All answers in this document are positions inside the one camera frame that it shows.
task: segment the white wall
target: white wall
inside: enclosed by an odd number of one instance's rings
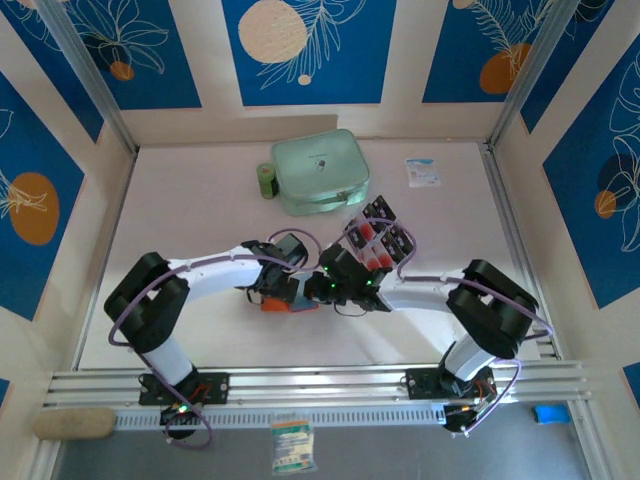
[[[595,398],[626,478],[640,472],[640,412],[621,368],[640,360],[640,290],[598,310],[542,164],[640,34],[637,0],[616,0],[531,135],[518,118],[498,149],[526,247],[571,358],[595,367]]]
[[[31,461],[31,421],[51,373],[69,368],[130,158],[106,128],[98,145],[91,141],[2,15],[0,71],[85,173],[34,321],[0,308],[0,377],[12,385],[0,418],[0,477],[9,480]]]
[[[242,106],[220,0],[170,0],[202,109],[124,112],[142,145],[279,140],[338,126],[360,137],[487,138],[502,103],[423,105],[448,0],[398,0],[380,105]]]

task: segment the beige circle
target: beige circle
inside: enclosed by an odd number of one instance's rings
[[[240,19],[238,33],[245,51],[262,63],[291,60],[307,44],[304,20],[282,0],[254,3]]]
[[[453,6],[459,10],[463,8],[469,8],[471,5],[476,3],[476,0],[452,0]]]
[[[298,77],[298,83],[302,86],[309,85],[311,83],[311,77],[309,75],[300,75]]]
[[[16,1],[18,3],[24,5],[25,7],[32,9],[32,10],[36,8],[36,6],[33,4],[33,0],[16,0]],[[58,3],[64,3],[64,2],[67,2],[67,1],[69,1],[69,0],[58,0]]]

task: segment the blue object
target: blue object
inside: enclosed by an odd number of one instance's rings
[[[638,408],[640,408],[640,362],[634,363],[633,365],[628,365],[622,370],[627,377],[629,387],[631,388],[631,393],[636,399]]]
[[[2,74],[0,98],[0,306],[33,320],[84,174]],[[23,175],[53,190],[12,186]]]
[[[9,380],[0,378],[0,408],[2,408],[2,402],[4,402],[4,397],[7,395],[8,391],[9,391]]]
[[[638,105],[640,37],[543,164],[599,308],[640,287]]]
[[[571,423],[571,415],[566,405],[538,405],[533,407],[536,423],[548,425],[550,423]]]
[[[396,0],[223,0],[222,7],[244,106],[380,103]],[[295,39],[299,28],[302,49],[278,56],[278,39]],[[261,43],[273,52],[254,51]],[[291,46],[283,45],[286,53]]]
[[[61,5],[122,110],[201,107],[167,0],[74,0]],[[16,0],[0,1],[0,10],[97,141],[102,117],[37,11]]]
[[[614,0],[583,1],[536,83],[522,115],[529,131],[538,122]],[[476,0],[448,2],[423,103],[501,102],[506,93],[487,93],[485,78],[515,79],[524,59],[509,55],[508,45],[531,45],[545,18],[546,0]],[[489,60],[494,58],[491,66]],[[509,63],[513,70],[505,65]]]
[[[591,0],[590,3],[582,2],[578,6],[520,111],[529,132],[538,124],[613,2],[614,0]]]

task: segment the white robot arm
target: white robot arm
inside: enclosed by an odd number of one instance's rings
[[[105,311],[115,322],[114,330],[125,336],[171,391],[204,404],[208,398],[206,394],[198,397],[198,392],[206,382],[172,336],[184,304],[228,288],[254,290],[291,302],[298,280],[287,267],[307,256],[302,242],[292,234],[275,245],[250,241],[228,252],[190,260],[164,260],[149,253],[110,295]],[[456,272],[400,278],[389,268],[367,270],[347,250],[333,244],[321,253],[319,264],[323,270],[314,271],[304,284],[304,295],[310,300],[336,305],[350,301],[367,311],[450,311],[465,327],[467,335],[449,348],[437,369],[412,373],[407,384],[410,398],[473,395],[474,382],[479,377],[486,380],[492,361],[516,356],[532,322],[527,313],[538,306],[526,291],[483,260],[474,260]],[[451,284],[451,277],[459,278],[459,284]],[[488,297],[486,292],[501,299]],[[154,397],[161,397],[161,404],[176,401],[175,395],[160,393]]]

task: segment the small card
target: small card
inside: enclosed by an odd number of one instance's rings
[[[409,187],[439,187],[440,176],[436,170],[436,161],[431,158],[407,158]]]

